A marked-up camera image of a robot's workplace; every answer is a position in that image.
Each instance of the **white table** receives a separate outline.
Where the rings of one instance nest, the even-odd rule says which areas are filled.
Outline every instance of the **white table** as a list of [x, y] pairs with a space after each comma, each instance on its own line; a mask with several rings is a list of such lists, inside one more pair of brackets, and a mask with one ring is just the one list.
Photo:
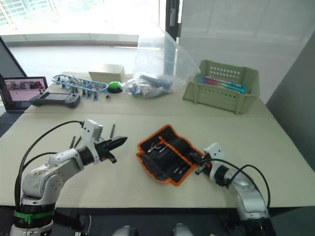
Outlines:
[[[80, 78], [89, 79], [89, 75], [78, 74]], [[202, 104], [193, 104], [183, 100], [186, 87], [159, 98], [140, 99], [127, 93], [110, 94], [111, 98], [105, 99], [105, 94], [98, 95], [98, 101], [81, 98], [81, 102], [75, 109], [66, 106], [50, 105], [35, 107], [30, 106], [26, 113], [67, 113], [67, 114], [120, 114], [120, 115], [148, 115], [148, 116], [198, 116], [198, 117], [235, 117], [233, 112], [218, 109]], [[61, 85], [53, 83], [47, 89], [50, 92], [67, 93]], [[240, 117], [269, 117], [272, 114], [260, 99], [254, 102], [250, 111]]]
[[[93, 119], [104, 126], [108, 138], [113, 123], [115, 135], [128, 136], [113, 151], [118, 162], [89, 165], [64, 186], [58, 207], [234, 207], [229, 193], [206, 178], [190, 174], [179, 186], [155, 182], [141, 167], [137, 144], [165, 124], [202, 150], [219, 142], [226, 159], [238, 166], [253, 164], [265, 174], [271, 189], [272, 207], [315, 205], [315, 174], [293, 142], [260, 99], [245, 115], [183, 101], [178, 91], [164, 97], [141, 100], [127, 94], [111, 101], [82, 99], [76, 109], [30, 107], [0, 139], [0, 205], [13, 205], [13, 186], [21, 158], [32, 142], [49, 128], [68, 121]], [[49, 134], [30, 157], [45, 151], [62, 151], [81, 128], [70, 124]], [[30, 165], [39, 166], [43, 157]], [[263, 196], [260, 176], [248, 170]]]

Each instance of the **black controller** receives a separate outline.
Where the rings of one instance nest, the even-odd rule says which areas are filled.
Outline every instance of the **black controller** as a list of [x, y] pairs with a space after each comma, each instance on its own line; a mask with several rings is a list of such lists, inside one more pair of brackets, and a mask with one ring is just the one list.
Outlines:
[[78, 93], [50, 93], [44, 92], [30, 99], [30, 103], [34, 106], [44, 104], [61, 104], [69, 108], [75, 108], [80, 102]]

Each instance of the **window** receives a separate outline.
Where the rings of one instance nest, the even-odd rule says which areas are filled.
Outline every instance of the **window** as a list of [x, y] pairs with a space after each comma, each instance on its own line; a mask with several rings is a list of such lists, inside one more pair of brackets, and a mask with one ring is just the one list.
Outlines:
[[0, 34], [138, 34], [140, 24], [165, 28], [166, 0], [0, 0]]

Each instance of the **orange-trimmed tool pouch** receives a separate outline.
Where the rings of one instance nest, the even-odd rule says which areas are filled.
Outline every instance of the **orange-trimmed tool pouch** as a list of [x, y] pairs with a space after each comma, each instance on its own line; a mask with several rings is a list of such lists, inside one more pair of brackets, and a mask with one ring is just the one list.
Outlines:
[[171, 125], [139, 143], [137, 157], [145, 171], [160, 183], [180, 185], [198, 166], [191, 153], [203, 155], [185, 138], [179, 136]]

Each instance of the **white robotic arm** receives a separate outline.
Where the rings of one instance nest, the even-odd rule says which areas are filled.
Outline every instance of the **white robotic arm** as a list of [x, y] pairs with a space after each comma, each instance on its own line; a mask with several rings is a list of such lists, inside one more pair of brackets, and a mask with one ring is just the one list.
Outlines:
[[200, 163], [196, 174], [204, 172], [216, 184], [227, 187], [236, 202], [238, 215], [246, 230], [246, 235], [275, 236], [268, 209], [253, 180], [239, 172], [230, 182], [237, 170], [226, 167], [221, 161], [211, 160], [224, 160], [224, 152], [220, 144], [213, 143], [204, 149], [204, 152], [205, 155], [202, 157], [194, 156]]
[[83, 147], [69, 149], [50, 156], [45, 164], [28, 173], [22, 184], [23, 195], [11, 236], [48, 236], [53, 225], [55, 203], [65, 182], [91, 163], [109, 159], [116, 162], [110, 151], [121, 146], [127, 137], [105, 141], [103, 127], [93, 120], [84, 123]]

